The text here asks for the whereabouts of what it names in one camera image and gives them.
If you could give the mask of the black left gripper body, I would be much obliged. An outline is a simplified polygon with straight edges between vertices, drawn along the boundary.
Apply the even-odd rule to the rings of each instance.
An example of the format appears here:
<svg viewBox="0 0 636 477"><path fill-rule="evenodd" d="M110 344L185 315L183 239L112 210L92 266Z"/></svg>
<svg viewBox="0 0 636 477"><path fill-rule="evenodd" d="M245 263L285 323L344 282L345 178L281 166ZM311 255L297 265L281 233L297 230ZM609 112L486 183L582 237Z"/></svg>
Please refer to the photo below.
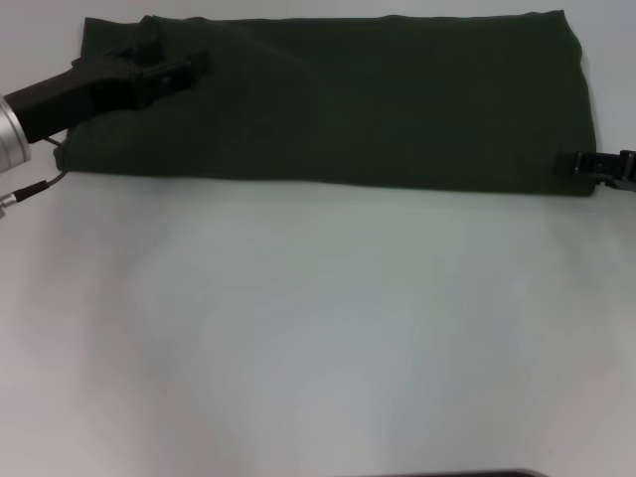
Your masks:
<svg viewBox="0 0 636 477"><path fill-rule="evenodd" d="M132 80L142 67L121 49L75 60L64 73L7 95L7 143L29 145L106 112L132 109Z"/></svg>

